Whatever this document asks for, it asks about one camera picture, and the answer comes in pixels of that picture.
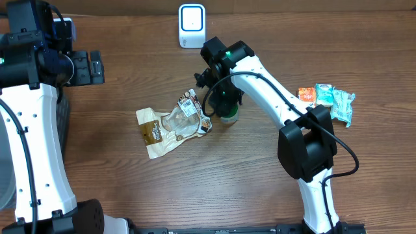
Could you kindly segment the green lid jar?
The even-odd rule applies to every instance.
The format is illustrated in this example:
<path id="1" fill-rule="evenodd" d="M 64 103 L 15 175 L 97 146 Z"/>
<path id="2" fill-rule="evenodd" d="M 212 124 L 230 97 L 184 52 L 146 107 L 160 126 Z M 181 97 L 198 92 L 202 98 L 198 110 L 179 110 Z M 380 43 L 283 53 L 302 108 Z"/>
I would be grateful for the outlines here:
<path id="1" fill-rule="evenodd" d="M 234 105 L 227 115 L 220 118 L 223 124 L 234 124 L 239 119 L 239 106 Z"/>

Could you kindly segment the clear brown snack bag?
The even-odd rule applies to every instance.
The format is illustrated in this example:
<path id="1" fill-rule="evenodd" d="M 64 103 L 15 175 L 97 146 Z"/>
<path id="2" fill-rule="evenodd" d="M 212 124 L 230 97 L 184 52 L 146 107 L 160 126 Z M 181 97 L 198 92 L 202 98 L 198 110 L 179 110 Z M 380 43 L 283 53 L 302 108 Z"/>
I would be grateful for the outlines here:
<path id="1" fill-rule="evenodd" d="M 166 155 L 188 139 L 205 136 L 213 126 L 193 89 L 178 99 L 171 112 L 148 107 L 137 110 L 136 118 L 150 159 Z"/>

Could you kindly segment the orange tissue pack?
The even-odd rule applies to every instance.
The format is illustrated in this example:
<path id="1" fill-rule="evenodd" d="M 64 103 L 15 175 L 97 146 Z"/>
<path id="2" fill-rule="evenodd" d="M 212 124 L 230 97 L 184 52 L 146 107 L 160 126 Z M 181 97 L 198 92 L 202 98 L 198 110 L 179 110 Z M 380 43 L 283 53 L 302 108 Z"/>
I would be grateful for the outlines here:
<path id="1" fill-rule="evenodd" d="M 297 91 L 298 99 L 312 108 L 316 107 L 316 96 L 316 90 L 314 87 L 302 87 Z"/>

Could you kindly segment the teal tissue pack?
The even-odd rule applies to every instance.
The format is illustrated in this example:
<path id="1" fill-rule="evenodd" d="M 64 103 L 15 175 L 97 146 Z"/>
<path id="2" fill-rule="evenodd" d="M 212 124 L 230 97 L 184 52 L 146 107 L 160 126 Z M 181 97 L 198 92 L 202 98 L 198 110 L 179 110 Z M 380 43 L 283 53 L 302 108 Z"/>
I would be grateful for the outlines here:
<path id="1" fill-rule="evenodd" d="M 316 84 L 316 104 L 324 107 L 333 105 L 333 86 L 331 84 Z"/>

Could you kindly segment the light teal wipes packet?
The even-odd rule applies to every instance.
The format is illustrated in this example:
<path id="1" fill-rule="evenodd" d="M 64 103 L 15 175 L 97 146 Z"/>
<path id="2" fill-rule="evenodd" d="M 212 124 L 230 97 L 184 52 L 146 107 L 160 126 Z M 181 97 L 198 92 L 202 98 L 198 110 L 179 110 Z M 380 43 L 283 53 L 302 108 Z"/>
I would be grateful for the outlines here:
<path id="1" fill-rule="evenodd" d="M 355 100 L 355 94 L 349 94 L 343 90 L 333 89 L 333 105 L 330 110 L 332 119 L 338 119 L 350 127 L 352 122 L 352 102 Z"/>

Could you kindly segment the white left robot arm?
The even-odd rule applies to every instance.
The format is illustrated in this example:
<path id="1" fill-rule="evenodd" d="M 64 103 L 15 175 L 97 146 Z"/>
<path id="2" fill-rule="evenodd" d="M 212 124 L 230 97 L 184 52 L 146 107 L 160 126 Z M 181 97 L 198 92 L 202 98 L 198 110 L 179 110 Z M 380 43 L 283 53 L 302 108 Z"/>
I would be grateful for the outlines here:
<path id="1" fill-rule="evenodd" d="M 64 87 L 104 83 L 99 51 L 75 51 L 73 22 L 45 1 L 10 1 L 1 37 L 1 115 L 14 167 L 16 220 L 4 233 L 128 233 L 96 199 L 79 202 L 62 159 Z"/>

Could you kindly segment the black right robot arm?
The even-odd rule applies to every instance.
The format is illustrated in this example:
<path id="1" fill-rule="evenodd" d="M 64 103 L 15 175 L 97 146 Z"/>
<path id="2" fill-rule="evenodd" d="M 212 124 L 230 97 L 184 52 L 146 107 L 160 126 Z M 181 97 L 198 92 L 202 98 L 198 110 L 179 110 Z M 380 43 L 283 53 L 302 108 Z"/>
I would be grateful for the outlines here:
<path id="1" fill-rule="evenodd" d="M 226 47 L 214 37 L 203 44 L 200 55 L 208 67 L 195 78 L 199 87 L 209 89 L 202 106 L 210 106 L 223 120 L 234 120 L 243 95 L 252 98 L 279 131 L 278 159 L 299 184 L 304 203 L 303 231 L 336 233 L 340 223 L 330 176 L 337 146 L 327 108 L 310 107 L 292 95 L 243 41 Z"/>

